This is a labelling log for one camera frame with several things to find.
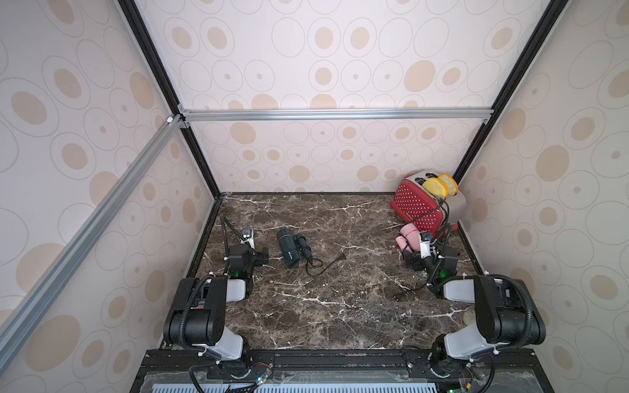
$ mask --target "black cable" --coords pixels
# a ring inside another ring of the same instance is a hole
[[[178,344],[185,350],[198,350],[199,349],[198,347],[192,346],[186,342],[186,324],[188,323],[188,315],[190,314],[190,308],[192,307],[192,302],[194,301],[196,296],[199,294],[199,291],[201,290],[201,287],[203,286],[203,284],[207,280],[211,279],[212,277],[214,277],[213,274],[208,274],[202,279],[199,279],[199,282],[197,282],[197,284],[192,289],[192,292],[190,292],[190,296],[188,297],[188,300],[186,301],[186,305],[184,306],[184,310],[181,313],[181,320],[179,321],[179,332],[177,334],[177,341],[178,341]],[[218,358],[216,355],[213,355],[212,353],[209,353],[209,355],[217,360],[220,360],[220,358]]]
[[[345,260],[347,259],[347,256],[345,255],[345,253],[341,253],[341,255],[339,255],[336,259],[334,259],[332,262],[328,263],[328,265],[321,271],[318,272],[317,274],[312,274],[310,273],[310,271],[308,270],[308,266],[312,266],[313,268],[320,268],[321,266],[323,266],[323,261],[320,260],[319,258],[312,258],[312,260],[306,260],[306,274],[308,274],[310,277],[319,277],[321,274],[324,274],[326,270],[328,270],[334,263],[340,261],[340,260]],[[313,264],[313,261],[319,261],[321,262],[321,266],[315,266]]]
[[[494,358],[492,356],[489,356],[489,364],[490,364],[489,377],[487,378],[487,381],[485,381],[485,384],[481,387],[481,389],[477,393],[485,393],[487,389],[489,389],[489,385],[491,385],[491,382],[493,382],[494,380],[494,375],[496,375],[496,364],[494,364]]]
[[[253,393],[256,389],[258,389],[258,384],[251,384],[243,387],[239,387],[237,389],[232,389],[228,387],[226,391],[223,393]]]
[[[225,221],[227,221],[227,218],[225,216],[221,216],[221,228],[223,229],[223,245],[225,246],[225,258],[228,258],[230,256],[230,242],[227,239],[227,228],[225,228]],[[229,267],[230,261],[226,259],[223,273],[227,274],[227,269],[229,269]]]
[[[487,277],[501,279],[513,285],[513,287],[516,290],[516,293],[518,294],[518,297],[520,298],[520,301],[522,302],[522,307],[524,308],[524,313],[525,313],[524,326],[522,327],[522,332],[521,332],[520,337],[518,338],[518,341],[512,344],[497,346],[495,349],[498,351],[514,350],[514,349],[520,348],[521,346],[526,345],[531,335],[531,326],[533,324],[533,303],[530,296],[526,293],[526,290],[524,289],[524,287],[520,285],[519,282],[512,279],[511,277],[508,277],[502,274],[490,274]],[[485,354],[492,352],[493,350],[494,348],[488,348],[487,350],[476,353],[474,354],[474,358],[478,356],[484,356]]]
[[[207,367],[207,366],[205,365],[192,366],[188,369],[188,374],[190,374],[190,379],[192,380],[192,384],[194,385],[194,388],[197,390],[197,392],[205,393],[203,389],[201,388],[201,385],[199,385],[199,381],[197,381],[196,376],[194,375],[194,370],[201,367]]]
[[[240,241],[243,241],[243,242],[244,242],[244,241],[247,241],[247,239],[245,239],[245,238],[244,238],[244,237],[240,234],[240,232],[238,232],[238,231],[236,230],[236,228],[234,228],[234,226],[231,224],[230,220],[228,220],[228,219],[227,219],[227,217],[225,217],[225,216],[221,216],[221,218],[225,218],[225,223],[227,224],[227,226],[229,226],[229,227],[230,227],[230,229],[232,230],[232,232],[234,232],[234,233],[236,234],[236,236],[238,237],[238,239],[239,239]]]
[[[418,216],[418,217],[413,218],[411,221],[408,221],[408,223],[409,223],[409,224],[414,223],[415,221],[419,220],[420,218],[425,217],[425,216],[428,216],[429,214],[432,214],[432,213],[434,213],[435,211],[437,211],[437,210],[441,209],[441,206],[442,206],[443,202],[445,202],[445,199],[442,199],[442,201],[441,201],[441,202],[439,202],[439,206],[437,206],[436,208],[432,209],[431,211],[429,211],[429,212],[427,212],[427,213],[422,214],[421,216]]]
[[[245,242],[246,239],[234,228],[231,224],[230,220],[225,217],[225,215],[221,215],[221,229],[223,230],[223,244],[225,246],[225,257],[228,258],[230,256],[230,244],[229,239],[227,237],[227,228],[225,225],[229,226],[232,232],[234,232],[240,241]],[[230,268],[230,261],[228,259],[225,260],[225,267],[223,268],[223,273],[227,274],[227,270]]]

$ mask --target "zip tie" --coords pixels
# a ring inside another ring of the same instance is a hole
[[[208,347],[204,346],[204,347],[203,347],[203,352],[198,352],[198,353],[197,353],[197,356],[198,356],[198,357],[201,357],[201,356],[205,355],[205,353],[206,353],[207,351],[208,351]]]

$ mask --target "bread slice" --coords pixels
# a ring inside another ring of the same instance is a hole
[[[430,194],[433,194],[435,198],[446,199],[450,194],[448,191],[448,186],[446,186],[441,180],[436,177],[431,177],[430,179],[426,180],[421,186],[424,187],[424,190],[428,191]]]
[[[448,187],[448,191],[450,195],[456,195],[457,192],[459,192],[459,185],[457,184],[456,181],[454,181],[454,179],[450,176],[450,175],[439,175],[439,177],[437,177],[439,180],[441,180],[446,187]]]

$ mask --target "black frame edge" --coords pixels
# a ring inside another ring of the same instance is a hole
[[[512,95],[517,90],[520,81],[526,74],[531,63],[533,62],[533,59],[542,47],[544,41],[546,40],[546,37],[548,37],[550,30],[555,26],[555,22],[561,15],[561,12],[563,12],[565,5],[568,3],[568,1],[569,0],[552,0],[551,3],[546,7],[544,14],[540,18],[540,21],[537,23],[537,26],[531,34],[531,37],[528,39],[524,50],[518,58],[518,61],[515,63],[515,66],[511,70],[509,77],[504,83],[504,86],[500,90],[500,93],[498,93],[494,104],[491,106],[492,109],[494,109],[493,114],[491,115],[487,123],[481,125],[478,132],[476,133],[476,136],[474,137],[474,140],[472,141],[472,144],[467,149],[465,155],[463,156],[463,159],[461,160],[461,163],[457,167],[457,170],[454,172],[452,178],[457,183],[459,183],[463,179],[463,176],[469,169],[470,165],[472,165],[472,162],[476,158],[476,155],[478,154],[479,150],[487,139],[489,132],[494,128],[496,121],[502,114],[503,110],[506,108]]]
[[[272,362],[274,372],[282,379],[285,372],[355,372],[385,371],[400,374],[408,373],[412,379],[426,379],[437,385],[439,392],[459,386],[459,375],[453,374],[445,379],[437,378],[430,372],[426,359],[430,349],[408,350],[252,350],[254,361]],[[554,393],[534,349],[520,348],[494,356],[498,372],[532,370],[545,393]],[[359,358],[365,363],[356,364]],[[408,368],[407,361],[412,360],[415,367]],[[199,358],[196,351],[148,350],[131,387],[130,393],[139,393],[144,378],[148,374],[186,372],[191,365],[207,365],[209,380],[238,382],[230,378],[227,370],[221,370],[213,360]]]
[[[131,28],[133,35],[135,36],[135,40],[138,42],[140,49],[142,49],[142,53],[144,54],[145,59],[147,60],[148,66],[159,85],[162,94],[166,99],[166,103],[170,108],[172,113],[179,113],[185,120],[185,114],[182,114],[179,109],[179,98],[177,97],[177,93],[175,89],[172,87],[172,83],[170,83],[170,79],[168,78],[168,73],[166,72],[166,68],[164,68],[164,64],[162,63],[159,54],[157,53],[157,49],[153,44],[153,40],[151,39],[150,34],[148,33],[148,29],[144,20],[142,20],[142,16],[140,15],[140,10],[135,4],[134,0],[118,0],[118,4],[120,4],[120,8],[125,15],[127,22],[129,23],[129,27]],[[201,147],[199,146],[199,142],[197,141],[192,129],[186,122],[186,127],[181,129],[181,133],[183,134],[188,147],[194,157],[194,160],[201,171],[201,175],[203,179],[207,183],[209,190],[215,199],[219,198],[221,192],[218,188],[218,184],[216,183],[216,179],[212,175],[212,172],[209,169],[209,165],[203,156],[201,151]]]
[[[199,244],[194,251],[192,263],[190,263],[190,267],[188,268],[188,273],[186,274],[186,277],[194,277],[199,270],[201,260],[203,259],[203,253],[205,252],[205,248],[208,246],[209,236],[212,232],[212,228],[214,227],[214,223],[216,222],[216,218],[218,217],[218,211],[221,208],[221,203],[223,203],[223,196],[219,196],[217,199],[214,200],[212,210],[209,213],[208,222],[205,223],[205,227],[203,228],[203,232],[201,234],[201,239],[199,240]]]
[[[476,274],[485,274],[480,262],[478,262],[478,258],[476,258],[476,254],[474,253],[474,250],[472,249],[472,245],[470,244],[469,239],[467,238],[467,235],[465,234],[465,231],[463,229],[463,226],[461,225],[461,222],[459,221],[459,236],[461,237],[461,242],[463,243],[463,247],[465,247],[465,250],[467,251],[467,256],[470,257],[470,262],[472,262],[472,266],[474,266],[474,270],[476,271]]]

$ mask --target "brown marble surface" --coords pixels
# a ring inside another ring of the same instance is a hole
[[[250,298],[227,305],[226,325],[254,349],[429,348],[438,335],[461,329],[468,304],[436,299],[425,289],[400,301],[392,298],[421,285],[426,273],[401,261],[394,239],[403,222],[390,207],[391,198],[227,195],[220,214],[237,229],[253,229],[256,249],[269,247],[270,260],[256,268]],[[283,226],[302,233],[324,262],[340,252],[347,259],[317,278],[306,275],[304,260],[288,269],[276,240]],[[450,245],[461,252],[459,274],[474,274],[457,234]],[[222,268],[224,252],[217,219],[197,276]]]

